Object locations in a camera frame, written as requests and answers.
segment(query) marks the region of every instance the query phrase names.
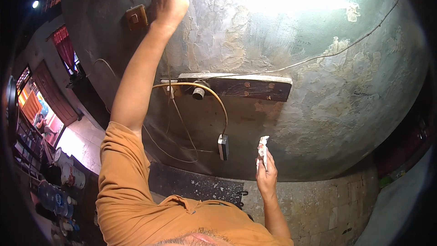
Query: white bucket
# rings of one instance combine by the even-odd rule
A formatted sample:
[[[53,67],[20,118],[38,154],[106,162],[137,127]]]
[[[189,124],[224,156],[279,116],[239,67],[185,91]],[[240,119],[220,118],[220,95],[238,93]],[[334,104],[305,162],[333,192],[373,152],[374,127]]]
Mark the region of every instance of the white bucket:
[[[61,182],[82,189],[85,186],[85,174],[76,167],[65,163],[61,166]]]
[[[58,148],[55,152],[55,156],[53,158],[55,165],[61,167],[64,164],[69,164],[71,166],[74,165],[73,158],[69,157],[62,148]]]

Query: wooden door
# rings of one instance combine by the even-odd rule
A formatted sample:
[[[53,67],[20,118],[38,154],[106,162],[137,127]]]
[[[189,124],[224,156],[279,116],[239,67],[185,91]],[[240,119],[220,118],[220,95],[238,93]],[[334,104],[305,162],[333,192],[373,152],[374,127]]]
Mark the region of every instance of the wooden door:
[[[76,112],[59,90],[44,60],[36,68],[32,78],[47,104],[65,126],[77,120]]]

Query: man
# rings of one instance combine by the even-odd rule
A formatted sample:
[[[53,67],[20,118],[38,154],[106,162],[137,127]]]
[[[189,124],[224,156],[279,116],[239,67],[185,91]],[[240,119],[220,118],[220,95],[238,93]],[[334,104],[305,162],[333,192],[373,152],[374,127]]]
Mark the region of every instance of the man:
[[[277,171],[270,153],[269,171],[260,163],[257,172],[266,227],[225,201],[172,195],[159,205],[153,202],[142,123],[158,62],[189,1],[156,0],[154,4],[156,19],[124,72],[101,145],[96,205],[105,241],[109,245],[293,245],[277,201]]]

